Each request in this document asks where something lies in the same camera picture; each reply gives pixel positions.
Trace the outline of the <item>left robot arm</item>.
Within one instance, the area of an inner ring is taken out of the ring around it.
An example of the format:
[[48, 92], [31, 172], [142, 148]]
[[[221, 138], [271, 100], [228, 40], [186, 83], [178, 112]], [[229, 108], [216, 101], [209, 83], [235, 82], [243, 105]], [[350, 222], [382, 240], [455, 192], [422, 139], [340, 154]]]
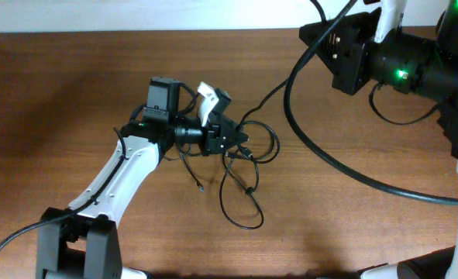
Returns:
[[180, 110], [184, 83], [168, 77], [150, 81], [147, 101], [136, 108], [118, 133], [112, 156], [97, 177], [65, 210], [48, 208], [38, 232], [38, 278], [148, 278], [125, 267], [118, 226], [133, 196], [172, 146], [199, 146], [201, 155], [224, 153], [247, 141], [224, 116], [231, 98], [205, 82], [190, 91], [191, 104]]

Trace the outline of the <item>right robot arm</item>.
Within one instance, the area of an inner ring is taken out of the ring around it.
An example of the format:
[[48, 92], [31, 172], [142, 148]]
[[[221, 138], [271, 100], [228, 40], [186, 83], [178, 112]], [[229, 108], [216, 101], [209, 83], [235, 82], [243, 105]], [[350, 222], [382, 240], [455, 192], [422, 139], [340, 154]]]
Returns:
[[[332, 73], [332, 86], [348, 95], [375, 81], [377, 86], [433, 100], [458, 173], [458, 1], [451, 1], [442, 13], [433, 40], [403, 31], [405, 6], [403, 1], [379, 1], [372, 12], [344, 10], [335, 19], [301, 27], [299, 36], [307, 46], [302, 60], [319, 57]], [[298, 136], [326, 163], [367, 186], [403, 198], [458, 207], [458, 198], [396, 188], [361, 174], [327, 154], [303, 132]], [[458, 232], [453, 247], [362, 270], [358, 277], [458, 278]]]

